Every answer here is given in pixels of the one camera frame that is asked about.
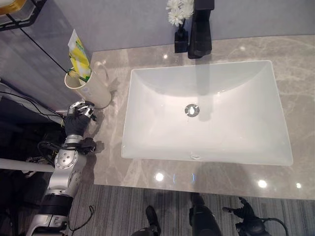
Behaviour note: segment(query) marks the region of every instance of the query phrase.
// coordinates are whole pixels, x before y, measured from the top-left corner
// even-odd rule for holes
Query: white flower petal
[[[175,10],[178,9],[181,5],[181,1],[180,0],[168,0],[167,4],[166,4],[166,10]]]
[[[184,4],[181,6],[181,12],[182,12],[182,16],[185,19],[188,19],[193,14],[193,6]]]
[[[181,0],[182,4],[193,5],[193,0]]]
[[[183,14],[179,8],[178,9],[172,9],[168,13],[168,21],[172,25],[178,26],[179,24],[182,24],[183,18],[184,18]]]

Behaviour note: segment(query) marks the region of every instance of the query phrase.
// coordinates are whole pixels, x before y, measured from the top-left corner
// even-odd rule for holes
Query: black faucet
[[[215,9],[214,0],[194,0],[188,58],[197,59],[212,50],[209,17]]]

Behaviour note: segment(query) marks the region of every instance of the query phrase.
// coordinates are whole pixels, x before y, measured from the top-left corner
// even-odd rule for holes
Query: sink
[[[271,61],[132,70],[122,157],[291,165]]]

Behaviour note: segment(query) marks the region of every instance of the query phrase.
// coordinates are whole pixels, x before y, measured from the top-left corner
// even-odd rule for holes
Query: marble countertop
[[[214,162],[134,160],[121,157],[130,72],[165,67],[246,60],[271,60],[293,153],[292,166]],[[315,199],[315,36],[276,36],[213,41],[212,53],[190,60],[173,45],[94,52],[91,65],[103,63],[113,94],[97,110],[86,136],[97,141],[84,175],[94,184],[161,188],[268,198]],[[105,75],[101,67],[94,67]],[[157,181],[156,174],[163,175]],[[258,186],[264,180],[265,188]]]

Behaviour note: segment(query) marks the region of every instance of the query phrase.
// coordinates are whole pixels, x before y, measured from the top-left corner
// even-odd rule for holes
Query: drain
[[[195,117],[199,112],[200,108],[195,104],[189,104],[185,107],[185,114],[189,117]]]

